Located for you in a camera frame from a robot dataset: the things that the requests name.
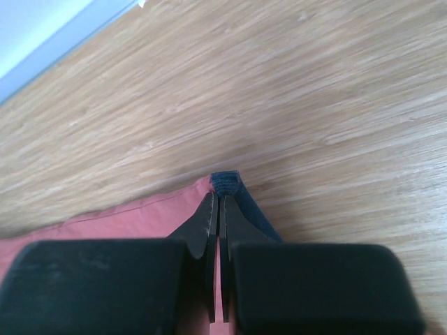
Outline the red tank top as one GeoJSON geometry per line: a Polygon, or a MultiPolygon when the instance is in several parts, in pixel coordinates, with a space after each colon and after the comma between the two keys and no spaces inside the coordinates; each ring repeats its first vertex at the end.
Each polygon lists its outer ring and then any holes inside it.
{"type": "Polygon", "coordinates": [[[103,212],[79,216],[61,225],[38,230],[22,237],[1,241],[1,284],[18,253],[37,241],[84,239],[153,239],[165,238],[189,219],[208,193],[218,197],[217,249],[215,255],[215,320],[208,334],[232,334],[223,318],[221,300],[221,264],[219,239],[219,204],[231,196],[244,217],[267,237],[281,241],[244,185],[238,172],[218,172],[194,185],[169,194],[155,195],[119,205],[103,212]]]}

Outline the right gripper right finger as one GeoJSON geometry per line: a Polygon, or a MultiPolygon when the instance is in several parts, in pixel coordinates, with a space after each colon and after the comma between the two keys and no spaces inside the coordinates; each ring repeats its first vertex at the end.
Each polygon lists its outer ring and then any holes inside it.
{"type": "Polygon", "coordinates": [[[232,334],[424,334],[399,258],[376,244],[285,243],[225,196],[219,204],[223,320],[232,334]]]}

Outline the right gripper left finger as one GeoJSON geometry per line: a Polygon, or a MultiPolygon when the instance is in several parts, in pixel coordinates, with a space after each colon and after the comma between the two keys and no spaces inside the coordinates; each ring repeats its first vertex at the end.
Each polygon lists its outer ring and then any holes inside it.
{"type": "Polygon", "coordinates": [[[37,241],[1,284],[2,334],[208,334],[218,197],[165,238],[37,241]]]}

